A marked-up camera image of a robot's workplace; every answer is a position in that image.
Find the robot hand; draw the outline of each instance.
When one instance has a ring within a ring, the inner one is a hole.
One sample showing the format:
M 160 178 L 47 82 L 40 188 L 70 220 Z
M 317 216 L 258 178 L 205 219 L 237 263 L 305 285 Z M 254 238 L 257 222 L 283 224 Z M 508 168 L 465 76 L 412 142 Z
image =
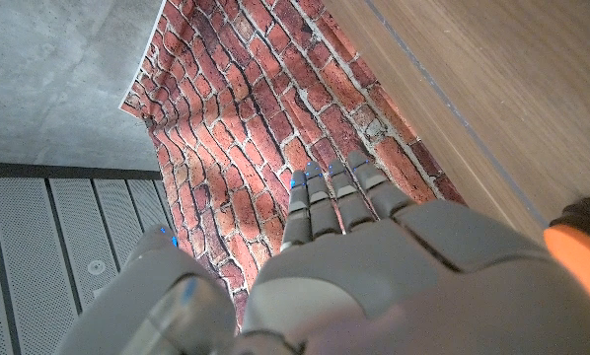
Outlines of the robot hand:
M 414 204 L 361 153 L 347 163 L 329 166 L 334 197 L 317 163 L 293 173 L 282 253 L 238 336 L 227 294 L 162 227 L 60 353 L 590 354 L 590 298 L 546 249 L 465 206 Z

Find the red brick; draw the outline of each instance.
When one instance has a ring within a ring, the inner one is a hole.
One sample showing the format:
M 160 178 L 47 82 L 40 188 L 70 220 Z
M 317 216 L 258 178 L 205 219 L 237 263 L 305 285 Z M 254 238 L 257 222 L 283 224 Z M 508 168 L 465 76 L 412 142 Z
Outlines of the red brick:
M 221 207 L 214 213 L 216 219 L 216 226 L 221 236 L 227 236 L 236 229 L 236 222 L 234 222 L 234 212 L 231 207 Z
M 179 119 L 182 121 L 181 123 L 189 123 L 189 105 L 187 104 L 187 100 L 184 97 L 179 96 L 179 99 L 175 103 L 175 109 L 179 113 Z
M 192 243 L 194 255 L 199 256 L 205 252 L 205 235 L 200 228 L 194 228 L 189 232 L 189 241 Z
M 153 63 L 151 63 L 150 59 L 148 59 L 147 57 L 144 57 L 144 60 L 141 62 L 141 68 L 148 75 L 152 74 L 155 71 Z
M 332 102 L 332 97 L 322 83 L 316 83 L 308 88 L 308 102 L 319 111 L 322 107 Z
M 293 127 L 286 118 L 286 113 L 278 112 L 268 120 L 268 126 L 273 131 L 277 143 L 282 143 L 286 137 L 293 133 Z
M 247 77 L 247 80 L 253 85 L 261 75 L 262 71 L 259 69 L 259 65 L 252 60 L 247 68 L 245 68 L 245 76 Z
M 256 211 L 258 212 L 258 217 L 261 221 L 269 219 L 276 213 L 275 204 L 268 192 L 261 193 L 258 198 L 256 198 L 254 205 L 256 206 Z
M 187 21 L 184 19 L 179 10 L 171 3 L 166 2 L 164 5 L 163 15 L 168 19 L 168 24 L 180 34 L 184 27 L 187 26 Z
M 135 117 L 141 117 L 141 111 L 133 106 L 130 106 L 127 103 L 123 103 L 121 105 L 121 109 L 126 111 L 128 114 L 134 115 Z
M 162 144 L 159 146 L 157 150 L 157 161 L 159 161 L 159 165 L 161 167 L 166 166 L 170 163 L 170 155 L 168 154 L 168 149 Z
M 418 203 L 435 198 L 433 191 L 394 138 L 385 138 L 376 145 L 375 150 L 380 157 L 380 163 L 389 169 L 392 178 L 404 193 Z
M 180 228 L 184 224 L 184 214 L 181 212 L 181 205 L 176 202 L 171 208 L 170 212 L 173 215 L 173 222 L 175 226 Z
M 190 79 L 194 79 L 198 73 L 198 65 L 196 65 L 194 54 L 192 54 L 191 50 L 187 46 L 184 47 L 184 50 L 182 50 L 181 54 L 179 54 L 178 60 L 184 66 L 187 76 Z
M 236 320 L 238 328 L 243 324 L 243 317 L 245 315 L 245 307 L 247 306 L 247 299 L 249 293 L 246 290 L 241 290 L 232 296 L 234 300 L 234 308 L 236 309 Z
M 284 226 L 277 217 L 262 224 L 262 233 L 266 236 L 268 244 L 271 247 L 272 255 L 279 254 L 279 249 L 282 247 L 282 235 L 284 234 Z
M 184 45 L 181 40 L 177 37 L 177 35 L 173 34 L 172 32 L 168 31 L 164 33 L 164 47 L 168 49 L 168 51 L 173 54 L 177 55 L 181 52 L 182 45 Z
M 329 63 L 321 74 L 326 84 L 330 86 L 338 100 L 348 111 L 354 110 L 365 102 L 363 95 L 354 88 L 350 79 L 335 60 Z
M 247 129 L 252 137 L 256 148 L 260 151 L 264 159 L 268 162 L 273 170 L 279 169 L 284 163 L 279 149 L 268 134 L 266 127 L 259 116 L 255 116 L 247 122 Z
M 266 11 L 264 5 L 262 5 L 262 2 L 260 0 L 243 0 L 243 6 L 249 11 L 252 20 L 258 25 L 258 29 L 263 34 L 266 34 L 266 30 L 268 30 L 268 26 L 273 19 L 268 11 Z
M 247 157 L 245 157 L 243 151 L 241 151 L 239 147 L 235 146 L 229 152 L 229 156 L 232 158 L 234 164 L 236 164 L 236 167 L 238 167 L 243 177 L 245 177 L 252 194 L 257 194 L 262 191 L 264 189 L 264 183 L 262 183 L 262 180 L 259 178 L 256 169 L 254 169 L 254 166 L 249 162 Z
M 222 151 L 222 149 L 220 149 L 214 138 L 212 138 L 212 136 L 209 134 L 205 125 L 198 125 L 195 132 L 196 137 L 198 137 L 198 140 L 205 146 L 205 148 L 207 148 L 210 151 L 216 162 L 222 165 L 223 167 L 228 166 L 229 158 L 227 158 L 227 155 L 225 155 L 225 153 Z
M 229 167 L 227 172 L 225 172 L 225 180 L 227 181 L 227 187 L 229 187 L 230 190 L 234 190 L 243 185 L 243 178 L 240 177 L 238 168 L 234 166 Z
M 375 84 L 369 89 L 369 94 L 376 106 L 383 112 L 383 115 L 394 125 L 399 131 L 401 137 L 406 143 L 411 143 L 417 139 L 415 131 L 411 125 L 401 115 L 398 107 L 392 99 L 387 95 L 387 92 L 380 84 Z
M 252 98 L 246 98 L 239 106 L 240 118 L 246 120 L 252 115 L 256 114 L 256 108 L 254 107 L 254 101 Z
M 440 192 L 442 192 L 442 195 L 445 199 L 466 205 L 464 197 L 462 197 L 462 195 L 457 191 L 455 185 L 449 180 L 449 177 L 447 177 L 446 175 L 438 177 L 435 180 L 435 185 L 440 190 Z
M 297 137 L 284 146 L 284 156 L 286 157 L 286 162 L 290 164 L 294 170 L 304 170 L 306 168 L 306 163 L 311 160 L 304 149 L 302 141 Z
M 227 131 L 223 122 L 219 121 L 214 123 L 214 126 L 212 127 L 212 136 L 223 150 L 227 150 L 232 144 L 234 144 L 234 138 Z
M 200 96 L 194 89 L 194 86 L 187 78 L 181 80 L 179 87 L 183 95 L 187 98 L 190 111 L 193 113 L 203 111 L 203 101 L 200 99 Z
M 238 0 L 218 0 L 218 3 L 220 3 L 220 5 L 223 7 L 223 10 L 225 10 L 227 17 L 230 19 L 236 18 L 238 11 L 240 10 L 238 8 Z
M 212 58 L 216 63 L 216 67 L 220 70 L 225 70 L 225 68 L 229 64 L 229 56 L 227 55 L 227 53 L 225 53 L 225 48 L 223 48 L 223 46 L 220 44 L 214 47 Z
M 352 119 L 354 119 L 354 123 L 356 124 L 356 128 L 364 131 L 370 123 L 376 119 L 376 113 L 367 105 L 361 106 L 357 111 L 354 112 L 352 115 Z
M 196 209 L 202 212 L 207 208 L 209 201 L 209 189 L 206 185 L 201 184 L 193 189 L 194 201 L 196 202 Z
M 227 81 L 232 86 L 236 101 L 242 100 L 249 94 L 249 87 L 247 87 L 245 77 L 236 65 L 230 65 L 225 75 L 227 76 Z
M 234 100 L 231 90 L 223 90 L 218 94 L 218 105 L 220 107 L 227 107 Z
M 196 137 L 187 121 L 179 122 L 179 125 L 177 125 L 177 131 L 187 146 L 192 148 L 196 146 Z
M 223 26 L 223 29 L 219 33 L 221 43 L 225 48 L 229 49 L 232 57 L 241 65 L 246 66 L 249 64 L 251 57 L 249 52 L 245 49 L 243 44 L 240 42 L 231 24 Z
M 227 251 L 222 239 L 216 231 L 216 224 L 214 223 L 214 216 L 211 209 L 207 209 L 200 215 L 200 221 L 203 226 L 203 233 L 205 234 L 205 244 L 209 259 L 217 264 L 227 257 Z
M 211 56 L 208 53 L 203 53 L 198 57 L 198 64 L 203 69 L 205 79 L 216 89 L 217 93 L 220 93 L 227 87 L 225 78 L 216 68 Z
M 256 260 L 258 270 L 271 258 L 271 252 L 264 242 L 249 243 L 249 250 Z
M 212 123 L 218 118 L 218 108 L 219 106 L 216 96 L 212 96 L 205 102 L 205 113 L 203 114 L 205 125 L 212 125 Z
M 212 88 L 202 74 L 199 74 L 198 77 L 196 77 L 194 85 L 196 85 L 196 89 L 204 98 L 207 98 L 207 96 L 212 93 Z
M 356 59 L 350 63 L 350 69 L 354 73 L 354 79 L 363 87 L 367 87 L 376 82 L 376 76 L 367 66 L 363 57 Z
M 271 191 L 275 202 L 281 208 L 282 213 L 286 215 L 286 211 L 288 210 L 288 192 L 286 192 L 282 182 L 280 182 L 269 166 L 264 166 L 264 168 L 262 168 L 262 177 L 266 182 L 266 187 Z
M 299 6 L 310 18 L 317 18 L 324 11 L 324 4 L 320 0 L 298 0 Z
M 199 144 L 196 147 L 196 155 L 200 157 L 199 162 L 201 162 L 204 167 L 211 167 L 212 164 L 216 163 L 212 154 L 209 153 L 202 144 Z
M 227 280 L 230 292 L 245 286 L 243 270 L 234 261 L 227 261 L 220 267 L 221 276 Z
M 236 107 L 234 105 L 226 106 L 221 113 L 221 117 L 229 132 L 238 142 L 242 143 L 247 139 L 247 131 L 245 130 L 245 126 L 243 126 L 243 121 L 236 113 Z
M 240 232 L 246 240 L 250 241 L 258 236 L 259 227 L 249 194 L 245 189 L 241 189 L 234 192 L 232 199 L 232 207 L 239 223 Z
M 282 181 L 284 187 L 290 189 L 291 188 L 291 176 L 293 173 L 290 169 L 286 168 L 282 174 L 279 175 L 279 180 Z
M 187 166 L 185 164 L 173 168 L 175 175 L 175 185 L 181 186 L 187 181 Z
M 326 45 L 318 41 L 315 45 L 308 50 L 308 56 L 311 61 L 318 69 L 322 69 L 328 63 L 328 58 L 331 56 L 331 52 L 328 50 Z
M 196 6 L 203 10 L 203 12 L 207 15 L 211 14 L 214 11 L 214 7 L 216 7 L 216 3 L 214 0 L 193 0 Z
M 192 250 L 192 244 L 189 242 L 186 227 L 179 229 L 179 232 L 177 233 L 177 241 L 179 242 L 180 250 L 194 257 L 194 250 Z
M 160 33 L 164 33 L 166 31 L 167 26 L 168 20 L 164 16 L 161 16 L 159 18 L 159 21 L 157 21 L 157 31 L 159 31 Z
M 214 9 L 214 13 L 212 14 L 212 28 L 214 31 L 218 32 L 220 29 L 225 25 L 225 14 L 220 11 L 220 9 Z
M 313 144 L 313 146 L 311 146 L 311 153 L 313 153 L 315 161 L 322 166 L 324 171 L 327 169 L 327 166 L 331 161 L 336 159 L 336 152 L 328 138 L 322 138 L 319 142 Z
M 190 229 L 194 228 L 198 224 L 198 219 L 196 216 L 196 206 L 194 205 L 188 182 L 184 182 L 179 186 L 179 203 L 184 213 L 185 224 Z
M 442 173 L 442 168 L 440 168 L 435 158 L 426 149 L 424 143 L 417 141 L 411 144 L 411 151 L 413 151 L 413 154 L 415 154 L 415 157 L 430 177 L 437 177 Z
M 253 142 L 248 142 L 245 145 L 245 153 L 254 165 L 261 166 L 262 163 L 264 163 L 262 155 L 259 153 L 258 149 L 256 148 Z
M 299 130 L 304 143 L 311 144 L 322 136 L 322 130 L 319 129 L 317 122 L 313 119 L 295 88 L 291 88 L 282 96 L 282 104 L 293 124 Z
M 229 195 L 227 194 L 227 185 L 225 179 L 221 174 L 221 169 L 217 165 L 209 167 L 206 171 L 207 184 L 209 185 L 209 193 L 211 196 L 212 206 L 220 208 L 222 205 L 229 202 Z
M 260 67 L 264 69 L 264 73 L 268 78 L 276 76 L 282 70 L 273 53 L 271 53 L 268 46 L 261 39 L 254 38 L 249 45 L 249 50 L 256 58 Z
M 193 151 L 188 150 L 186 151 L 186 154 L 187 165 L 189 166 L 189 183 L 191 183 L 192 186 L 197 186 L 205 180 L 205 171 L 203 169 L 203 165 L 201 164 L 201 160 L 198 159 L 198 156 Z
M 245 42 L 248 42 L 254 35 L 254 27 L 252 27 L 252 24 L 249 23 L 249 20 L 247 20 L 243 14 L 239 14 L 238 17 L 236 17 L 233 25 L 234 29 L 238 31 L 238 34 Z
M 294 41 L 302 47 L 307 47 L 310 44 L 313 31 L 306 25 L 290 0 L 277 1 L 273 12 L 282 21 L 286 30 L 291 33 Z
M 211 53 L 214 47 L 218 44 L 218 35 L 212 28 L 209 19 L 203 15 L 198 9 L 194 9 L 190 18 L 192 24 L 205 42 L 207 52 Z
M 249 248 L 245 244 L 245 241 L 239 234 L 236 234 L 232 237 L 231 241 L 229 241 L 228 247 L 232 255 L 236 257 L 240 265 L 243 266 L 245 279 L 247 279 L 247 286 L 251 287 L 258 276 L 258 267 L 256 266 L 254 258 L 249 252 Z
M 177 194 L 175 178 L 172 176 L 168 178 L 164 177 L 164 188 L 166 189 L 166 197 L 168 198 L 168 204 L 172 206 L 175 203 L 177 203 L 177 201 L 179 201 L 179 195 Z
M 349 152 L 360 149 L 361 140 L 356 135 L 352 124 L 343 116 L 337 105 L 326 108 L 321 114 L 321 119 L 344 157 L 347 157 Z
M 289 45 L 282 53 L 282 60 L 302 88 L 307 88 L 318 82 L 317 75 L 302 53 L 293 45 Z
M 262 79 L 255 84 L 252 94 L 256 98 L 256 102 L 265 117 L 272 117 L 280 111 L 279 103 L 268 86 L 268 83 L 266 83 L 266 80 Z
M 284 90 L 286 90 L 288 85 L 291 83 L 291 78 L 289 78 L 285 72 L 281 72 L 271 79 L 271 83 L 273 84 L 273 90 L 275 90 L 275 93 L 277 93 L 277 95 L 280 95 L 284 92 Z
M 338 27 L 338 24 L 328 11 L 324 12 L 324 14 L 316 21 L 316 24 L 322 34 L 324 34 L 324 37 L 343 60 L 349 62 L 354 58 L 356 55 L 356 49 L 343 31 Z
M 271 31 L 268 33 L 268 41 L 273 46 L 273 49 L 275 49 L 277 53 L 280 53 L 282 50 L 284 50 L 284 48 L 286 48 L 288 43 L 291 42 L 291 38 L 286 34 L 284 29 L 279 24 L 275 24 L 275 26 L 273 26 Z

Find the orange object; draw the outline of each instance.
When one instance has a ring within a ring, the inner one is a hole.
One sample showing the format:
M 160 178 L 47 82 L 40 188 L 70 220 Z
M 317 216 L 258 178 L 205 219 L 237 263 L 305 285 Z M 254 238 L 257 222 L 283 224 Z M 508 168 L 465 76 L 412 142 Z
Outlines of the orange object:
M 590 236 L 573 227 L 555 225 L 544 232 L 550 253 L 580 281 L 590 295 Z

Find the wooden floor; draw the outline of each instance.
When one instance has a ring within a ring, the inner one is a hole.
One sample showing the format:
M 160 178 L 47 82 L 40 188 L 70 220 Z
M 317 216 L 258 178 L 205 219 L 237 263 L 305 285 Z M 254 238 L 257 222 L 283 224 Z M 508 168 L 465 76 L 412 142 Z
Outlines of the wooden floor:
M 325 3 L 471 207 L 541 243 L 590 196 L 590 1 Z

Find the concrete wall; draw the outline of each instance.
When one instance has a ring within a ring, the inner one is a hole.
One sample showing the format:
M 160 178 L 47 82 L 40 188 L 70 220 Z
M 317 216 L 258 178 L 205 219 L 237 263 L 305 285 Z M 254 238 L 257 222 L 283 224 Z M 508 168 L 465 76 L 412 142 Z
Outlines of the concrete wall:
M 0 163 L 158 170 L 117 106 L 160 4 L 0 0 Z

